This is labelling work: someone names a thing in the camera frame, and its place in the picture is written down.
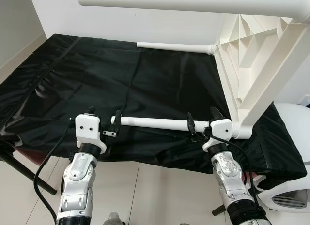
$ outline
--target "baseboard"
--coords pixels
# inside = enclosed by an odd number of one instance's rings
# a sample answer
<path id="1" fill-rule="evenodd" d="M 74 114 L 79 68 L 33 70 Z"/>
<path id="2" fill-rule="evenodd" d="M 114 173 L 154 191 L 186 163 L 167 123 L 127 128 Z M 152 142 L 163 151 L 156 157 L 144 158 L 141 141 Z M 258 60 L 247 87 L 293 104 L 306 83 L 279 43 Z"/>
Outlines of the baseboard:
<path id="1" fill-rule="evenodd" d="M 30 56 L 41 44 L 46 40 L 44 33 L 39 35 L 36 39 L 26 45 L 15 56 L 13 56 L 7 63 L 0 67 L 0 84 L 16 69 L 21 63 Z"/>

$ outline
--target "white pipe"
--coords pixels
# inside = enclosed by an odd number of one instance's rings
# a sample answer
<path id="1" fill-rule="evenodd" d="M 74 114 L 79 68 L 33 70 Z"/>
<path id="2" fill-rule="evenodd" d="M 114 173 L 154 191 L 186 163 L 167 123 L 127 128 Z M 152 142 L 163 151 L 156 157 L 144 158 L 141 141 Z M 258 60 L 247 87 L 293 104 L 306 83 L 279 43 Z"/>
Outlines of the white pipe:
<path id="1" fill-rule="evenodd" d="M 147 43 L 137 42 L 137 47 L 155 48 L 171 51 L 181 52 L 199 52 L 213 55 L 217 46 L 216 45 L 177 45 L 177 44 L 162 44 L 162 43 Z"/>
<path id="2" fill-rule="evenodd" d="M 202 132 L 205 127 L 209 126 L 207 121 L 194 121 L 196 132 Z M 122 117 L 121 124 L 126 126 L 135 127 L 149 127 L 177 131 L 188 131 L 187 120 L 165 120 L 165 119 L 149 119 L 149 118 L 135 118 L 135 117 Z"/>
<path id="3" fill-rule="evenodd" d="M 78 2 L 83 6 L 266 15 L 310 23 L 310 0 L 78 0 Z"/>

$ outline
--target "black tablecloth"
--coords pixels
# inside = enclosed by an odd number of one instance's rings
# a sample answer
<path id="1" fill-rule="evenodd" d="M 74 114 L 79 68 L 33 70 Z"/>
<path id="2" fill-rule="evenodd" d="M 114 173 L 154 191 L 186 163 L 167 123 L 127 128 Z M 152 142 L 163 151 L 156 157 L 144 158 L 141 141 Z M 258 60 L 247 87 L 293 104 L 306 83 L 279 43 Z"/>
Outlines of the black tablecloth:
<path id="1" fill-rule="evenodd" d="M 96 107 L 101 123 L 123 116 L 210 120 L 210 107 L 230 117 L 213 56 L 137 48 L 136 43 L 55 34 L 0 85 L 1 147 L 48 153 L 68 119 Z M 270 188 L 307 174 L 274 105 L 262 115 L 250 140 L 233 140 L 250 157 Z M 77 150 L 71 130 L 55 155 Z M 245 158 L 234 156 L 247 169 Z M 100 161 L 139 161 L 212 173 L 208 153 L 188 132 L 122 126 L 108 139 Z"/>

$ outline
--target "black table leg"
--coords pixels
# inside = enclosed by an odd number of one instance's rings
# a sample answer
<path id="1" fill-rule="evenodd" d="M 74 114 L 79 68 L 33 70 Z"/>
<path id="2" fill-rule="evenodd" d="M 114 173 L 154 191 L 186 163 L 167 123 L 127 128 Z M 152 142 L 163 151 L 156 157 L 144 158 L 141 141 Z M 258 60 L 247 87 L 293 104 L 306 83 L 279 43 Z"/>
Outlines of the black table leg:
<path id="1" fill-rule="evenodd" d="M 19 162 L 17 159 L 15 159 L 10 153 L 6 152 L 5 150 L 0 150 L 0 159 L 8 163 L 10 166 L 12 166 L 18 172 L 23 174 L 25 177 L 29 178 L 30 180 L 33 180 L 34 173 L 26 166 L 24 166 L 21 162 Z M 55 195 L 57 193 L 57 190 L 55 190 L 41 178 L 38 179 L 38 185 L 52 195 Z"/>
<path id="2" fill-rule="evenodd" d="M 222 206 L 219 206 L 218 208 L 214 209 L 214 210 L 212 211 L 212 214 L 213 214 L 214 216 L 217 216 L 217 215 L 219 215 L 219 214 L 222 214 L 222 213 L 225 212 L 225 211 L 226 211 L 226 209 L 225 209 L 224 205 L 222 205 Z"/>

